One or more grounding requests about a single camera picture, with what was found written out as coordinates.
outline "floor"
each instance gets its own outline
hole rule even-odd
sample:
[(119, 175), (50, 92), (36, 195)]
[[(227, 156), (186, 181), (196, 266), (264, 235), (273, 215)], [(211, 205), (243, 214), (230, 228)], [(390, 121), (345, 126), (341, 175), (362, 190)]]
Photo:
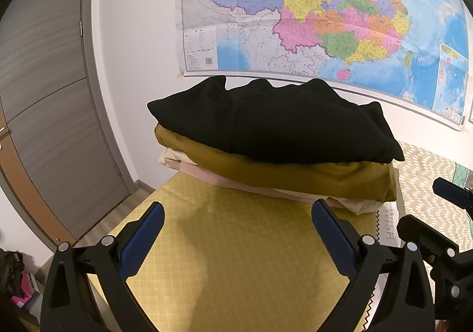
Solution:
[(138, 189), (124, 202), (117, 206), (117, 208), (111, 211), (74, 246), (85, 247), (97, 244), (102, 237), (108, 235), (108, 233), (110, 233), (113, 228), (122, 222), (122, 220), (126, 218), (126, 216), (128, 216), (133, 211), (133, 209), (141, 204), (150, 194), (151, 192), (145, 190), (144, 188)]

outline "stack of folded clothes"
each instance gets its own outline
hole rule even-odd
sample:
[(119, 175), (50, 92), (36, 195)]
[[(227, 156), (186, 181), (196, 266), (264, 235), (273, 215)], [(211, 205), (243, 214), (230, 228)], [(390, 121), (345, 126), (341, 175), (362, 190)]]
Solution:
[(225, 89), (225, 76), (152, 101), (161, 163), (208, 183), (356, 214), (396, 201), (403, 151), (381, 105), (358, 106), (326, 82)]

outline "silver screw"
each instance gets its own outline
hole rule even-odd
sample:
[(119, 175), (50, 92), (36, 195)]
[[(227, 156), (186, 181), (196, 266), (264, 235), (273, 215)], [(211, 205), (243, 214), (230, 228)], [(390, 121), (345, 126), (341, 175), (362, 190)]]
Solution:
[(458, 296), (460, 296), (460, 288), (458, 288), (458, 286), (454, 285), (452, 287), (452, 297), (457, 298)]
[(407, 243), (407, 248), (408, 248), (409, 251), (411, 251), (411, 252), (417, 251), (417, 245), (414, 244), (413, 242), (408, 242), (408, 243)]
[(115, 237), (113, 237), (113, 236), (105, 236), (105, 237), (102, 239), (101, 243), (102, 243), (102, 245), (108, 247), (109, 245), (112, 245), (112, 244), (114, 243), (114, 241), (115, 241)]
[(361, 239), (366, 245), (373, 245), (375, 243), (375, 239), (373, 236), (370, 236), (369, 234), (365, 234), (363, 238)]
[(67, 251), (68, 247), (69, 247), (68, 242), (61, 242), (58, 246), (59, 252)]

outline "wall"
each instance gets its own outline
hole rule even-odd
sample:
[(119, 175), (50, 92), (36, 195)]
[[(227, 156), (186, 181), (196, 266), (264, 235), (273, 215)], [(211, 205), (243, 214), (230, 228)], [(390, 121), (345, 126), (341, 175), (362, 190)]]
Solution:
[(0, 189), (0, 248), (24, 253), (26, 268), (36, 273), (53, 252), (28, 228)]
[[(92, 9), (99, 80), (119, 147), (132, 177), (158, 187), (172, 171), (158, 165), (161, 147), (153, 134), (155, 119), (146, 104), (201, 80), (178, 75), (174, 2), (92, 0)], [(248, 79), (233, 78), (228, 86), (247, 82)], [(370, 102), (364, 96), (340, 94), (358, 104)], [(388, 103), (382, 105), (399, 141), (428, 149), (473, 169), (472, 124), (467, 124), (463, 132), (457, 132), (419, 114)]]

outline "map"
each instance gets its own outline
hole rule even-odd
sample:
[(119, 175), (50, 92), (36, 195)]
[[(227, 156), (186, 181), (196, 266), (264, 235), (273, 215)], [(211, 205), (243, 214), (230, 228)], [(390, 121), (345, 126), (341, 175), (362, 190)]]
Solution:
[(462, 0), (180, 0), (184, 73), (323, 78), (460, 124)]

